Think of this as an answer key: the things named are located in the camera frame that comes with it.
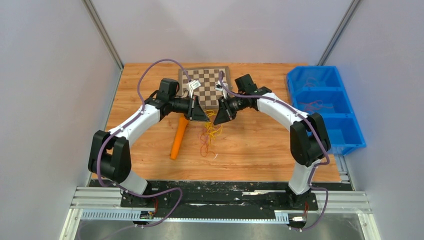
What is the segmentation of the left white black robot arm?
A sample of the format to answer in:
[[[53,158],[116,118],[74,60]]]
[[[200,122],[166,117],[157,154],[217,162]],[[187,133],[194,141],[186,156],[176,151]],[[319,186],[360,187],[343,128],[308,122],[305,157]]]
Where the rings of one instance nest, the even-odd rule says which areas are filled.
[[[198,96],[177,96],[177,80],[163,78],[156,90],[130,118],[109,131],[98,130],[91,143],[88,170],[106,178],[133,196],[140,207],[153,201],[148,181],[132,171],[130,148],[150,127],[170,113],[183,114],[189,121],[208,122]]]

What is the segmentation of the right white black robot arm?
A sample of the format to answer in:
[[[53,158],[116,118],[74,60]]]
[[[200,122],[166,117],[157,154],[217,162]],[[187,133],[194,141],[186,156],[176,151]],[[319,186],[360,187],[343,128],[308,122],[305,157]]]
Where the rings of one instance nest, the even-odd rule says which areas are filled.
[[[257,87],[250,74],[235,80],[237,93],[229,90],[223,82],[224,76],[220,71],[216,87],[222,97],[218,99],[214,125],[234,120],[237,112],[246,108],[266,114],[283,125],[289,131],[290,152],[295,160],[285,201],[290,208],[298,209],[305,203],[305,195],[313,189],[311,181],[316,167],[330,162],[331,143],[323,117],[294,108],[265,86]]]

